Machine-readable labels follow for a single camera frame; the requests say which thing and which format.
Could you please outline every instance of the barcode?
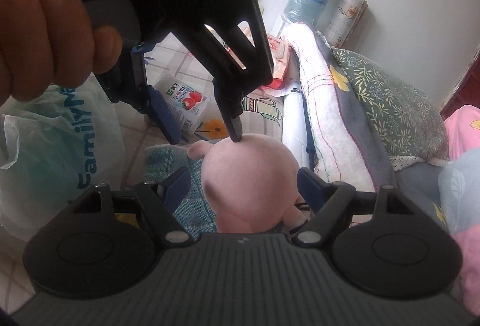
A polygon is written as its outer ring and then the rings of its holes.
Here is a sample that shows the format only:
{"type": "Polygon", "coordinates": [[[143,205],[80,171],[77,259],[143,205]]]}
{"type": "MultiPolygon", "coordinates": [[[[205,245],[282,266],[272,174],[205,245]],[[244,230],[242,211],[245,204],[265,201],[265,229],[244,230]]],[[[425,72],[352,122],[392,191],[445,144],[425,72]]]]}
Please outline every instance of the barcode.
{"type": "Polygon", "coordinates": [[[193,123],[190,120],[185,119],[185,122],[183,123],[181,130],[183,132],[187,132],[190,129],[192,124],[193,123]]]}

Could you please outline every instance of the stuffed animal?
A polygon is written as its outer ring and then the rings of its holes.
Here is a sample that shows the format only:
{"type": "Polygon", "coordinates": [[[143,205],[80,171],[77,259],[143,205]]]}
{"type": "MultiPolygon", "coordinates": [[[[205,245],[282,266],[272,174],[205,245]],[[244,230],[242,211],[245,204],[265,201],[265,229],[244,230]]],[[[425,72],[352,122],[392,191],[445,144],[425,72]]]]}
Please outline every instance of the stuffed animal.
{"type": "Polygon", "coordinates": [[[281,142],[256,134],[238,143],[199,141],[188,156],[203,158],[202,189],[218,232],[264,232],[281,221],[291,230],[307,220],[295,206],[305,203],[297,190],[298,163],[281,142]]]}

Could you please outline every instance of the plaid towel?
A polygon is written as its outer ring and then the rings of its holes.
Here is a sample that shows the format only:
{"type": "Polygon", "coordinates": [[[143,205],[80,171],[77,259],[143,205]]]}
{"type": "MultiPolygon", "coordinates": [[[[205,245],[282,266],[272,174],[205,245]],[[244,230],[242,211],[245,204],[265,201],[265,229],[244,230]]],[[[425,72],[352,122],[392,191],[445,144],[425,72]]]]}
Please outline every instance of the plaid towel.
{"type": "Polygon", "coordinates": [[[149,147],[145,155],[143,177],[146,180],[162,182],[180,168],[190,170],[190,191],[173,215],[195,239],[198,239],[203,232],[217,232],[215,213],[208,205],[202,191],[200,171],[203,160],[194,161],[187,156],[186,148],[170,145],[149,147]]]}

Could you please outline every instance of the strawberry image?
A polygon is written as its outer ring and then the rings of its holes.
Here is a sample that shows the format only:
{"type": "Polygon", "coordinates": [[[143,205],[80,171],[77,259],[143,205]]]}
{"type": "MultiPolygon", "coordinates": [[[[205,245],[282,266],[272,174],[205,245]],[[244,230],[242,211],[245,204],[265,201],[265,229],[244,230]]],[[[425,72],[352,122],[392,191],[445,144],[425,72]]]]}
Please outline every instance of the strawberry image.
{"type": "Polygon", "coordinates": [[[193,98],[196,103],[200,103],[200,101],[203,99],[202,94],[198,92],[190,92],[189,95],[190,98],[193,98]]]}
{"type": "Polygon", "coordinates": [[[183,101],[182,101],[182,105],[187,111],[192,109],[195,106],[195,104],[197,104],[197,103],[191,97],[184,98],[183,101]]]}

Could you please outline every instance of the leaf pattern pillow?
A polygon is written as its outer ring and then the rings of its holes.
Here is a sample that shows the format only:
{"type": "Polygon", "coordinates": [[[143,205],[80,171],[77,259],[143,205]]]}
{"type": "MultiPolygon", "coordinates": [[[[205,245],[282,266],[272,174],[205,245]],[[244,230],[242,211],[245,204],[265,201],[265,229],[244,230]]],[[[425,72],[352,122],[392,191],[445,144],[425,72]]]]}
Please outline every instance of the leaf pattern pillow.
{"type": "Polygon", "coordinates": [[[357,53],[333,49],[333,55],[390,156],[448,159],[443,120],[425,93],[357,53]]]}

